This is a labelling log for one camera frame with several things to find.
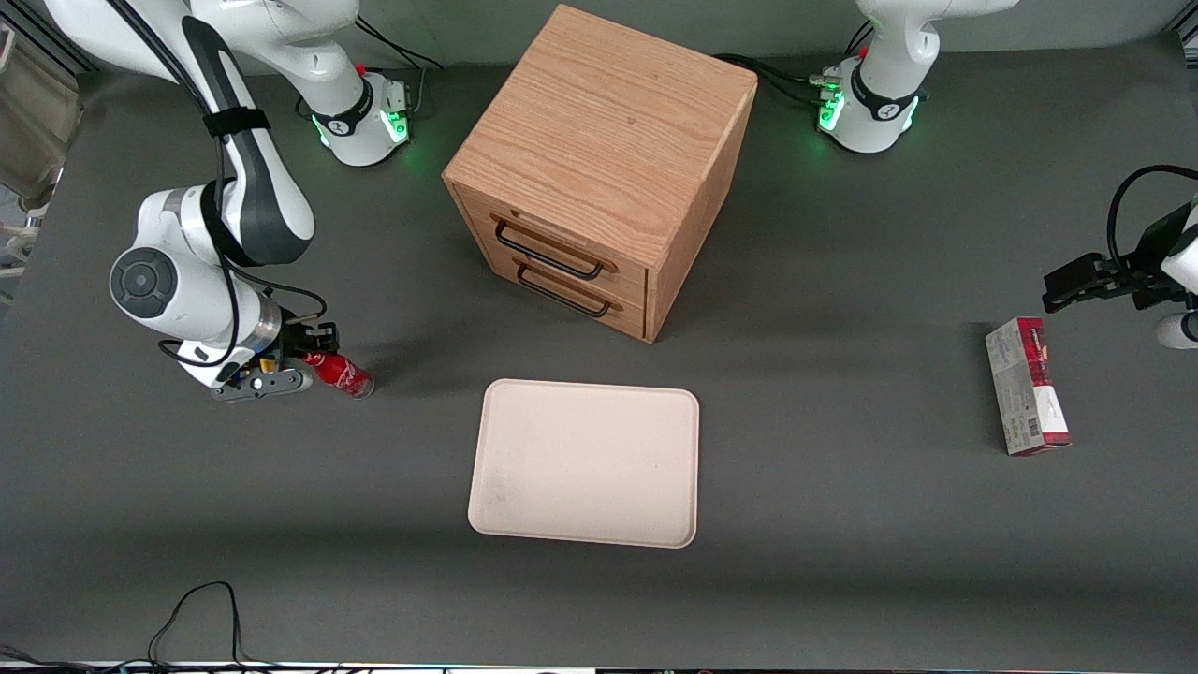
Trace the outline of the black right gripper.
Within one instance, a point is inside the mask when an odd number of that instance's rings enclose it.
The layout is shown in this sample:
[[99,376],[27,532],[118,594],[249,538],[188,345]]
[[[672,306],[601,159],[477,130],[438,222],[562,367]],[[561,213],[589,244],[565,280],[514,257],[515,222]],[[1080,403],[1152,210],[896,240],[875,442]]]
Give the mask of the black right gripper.
[[339,354],[339,332],[334,323],[300,323],[294,315],[283,315],[283,324],[270,344],[270,362],[288,359],[320,362]]

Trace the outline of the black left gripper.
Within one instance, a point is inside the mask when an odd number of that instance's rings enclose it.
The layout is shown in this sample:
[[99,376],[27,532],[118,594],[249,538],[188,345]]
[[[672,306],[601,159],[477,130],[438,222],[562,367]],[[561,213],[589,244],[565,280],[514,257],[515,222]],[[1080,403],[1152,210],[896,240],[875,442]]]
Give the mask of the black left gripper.
[[1180,206],[1152,223],[1140,235],[1129,255],[1119,257],[1127,285],[1118,266],[1100,253],[1087,253],[1043,277],[1043,310],[1060,312],[1083,300],[1111,300],[1131,295],[1135,310],[1145,311],[1163,303],[1185,303],[1194,310],[1194,287],[1188,289],[1164,273],[1162,265],[1179,242],[1193,242],[1185,233],[1192,206]]

